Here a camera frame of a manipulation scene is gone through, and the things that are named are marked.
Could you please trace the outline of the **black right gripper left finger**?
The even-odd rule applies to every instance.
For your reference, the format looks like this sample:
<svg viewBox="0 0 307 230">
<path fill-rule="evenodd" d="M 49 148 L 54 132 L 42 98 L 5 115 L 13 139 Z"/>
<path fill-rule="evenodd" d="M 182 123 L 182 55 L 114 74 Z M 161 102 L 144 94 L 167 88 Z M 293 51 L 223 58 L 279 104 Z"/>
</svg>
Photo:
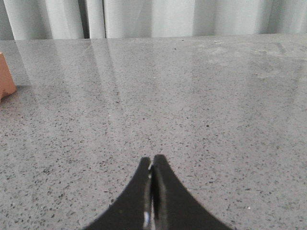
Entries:
<svg viewBox="0 0 307 230">
<path fill-rule="evenodd" d="M 124 191 L 86 230 L 149 230 L 152 211 L 151 160 L 143 157 Z"/>
</svg>

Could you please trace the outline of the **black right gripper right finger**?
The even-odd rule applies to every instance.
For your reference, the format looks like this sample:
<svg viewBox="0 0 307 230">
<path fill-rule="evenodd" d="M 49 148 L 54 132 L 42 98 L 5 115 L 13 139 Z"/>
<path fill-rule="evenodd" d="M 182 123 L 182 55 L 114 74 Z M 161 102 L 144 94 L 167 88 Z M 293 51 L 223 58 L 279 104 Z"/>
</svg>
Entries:
<svg viewBox="0 0 307 230">
<path fill-rule="evenodd" d="M 230 229 L 189 193 L 162 154 L 153 160 L 152 195 L 157 230 Z"/>
</svg>

